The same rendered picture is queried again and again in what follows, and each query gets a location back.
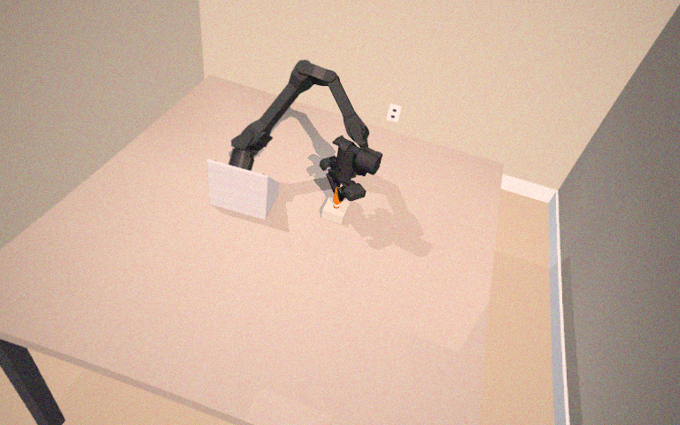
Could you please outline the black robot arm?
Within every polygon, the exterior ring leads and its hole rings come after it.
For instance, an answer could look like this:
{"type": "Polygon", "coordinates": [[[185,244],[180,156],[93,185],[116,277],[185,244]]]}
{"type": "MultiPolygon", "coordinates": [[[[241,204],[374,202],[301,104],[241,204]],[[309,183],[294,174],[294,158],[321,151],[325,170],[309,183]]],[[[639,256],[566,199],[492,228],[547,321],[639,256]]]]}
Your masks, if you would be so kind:
{"type": "MultiPolygon", "coordinates": [[[[231,140],[232,149],[228,166],[251,171],[254,156],[273,140],[271,131],[297,97],[314,84],[329,86],[344,118],[347,135],[342,135],[332,143],[338,146],[336,160],[346,166],[356,163],[352,175],[374,175],[381,164],[382,153],[368,148],[369,130],[352,107],[336,72],[312,64],[308,60],[299,61],[291,73],[290,81],[281,94],[269,106],[259,120],[245,127],[241,134],[231,140]]],[[[354,178],[355,178],[354,177],[354,178]]]]}

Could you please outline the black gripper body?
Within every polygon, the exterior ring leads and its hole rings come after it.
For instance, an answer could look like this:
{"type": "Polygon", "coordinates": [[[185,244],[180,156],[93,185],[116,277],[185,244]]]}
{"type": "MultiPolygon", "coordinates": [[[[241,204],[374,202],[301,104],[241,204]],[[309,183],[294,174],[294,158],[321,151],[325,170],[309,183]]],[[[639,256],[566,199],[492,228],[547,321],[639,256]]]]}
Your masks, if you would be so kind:
{"type": "Polygon", "coordinates": [[[356,167],[356,163],[350,166],[342,165],[336,160],[336,157],[333,156],[329,158],[323,158],[320,161],[320,168],[323,171],[327,170],[327,167],[330,167],[330,169],[328,169],[328,175],[331,178],[336,178],[343,184],[343,193],[348,201],[354,201],[365,197],[367,191],[359,183],[351,180],[355,177],[355,175],[352,175],[352,173],[353,168],[356,167]]]}

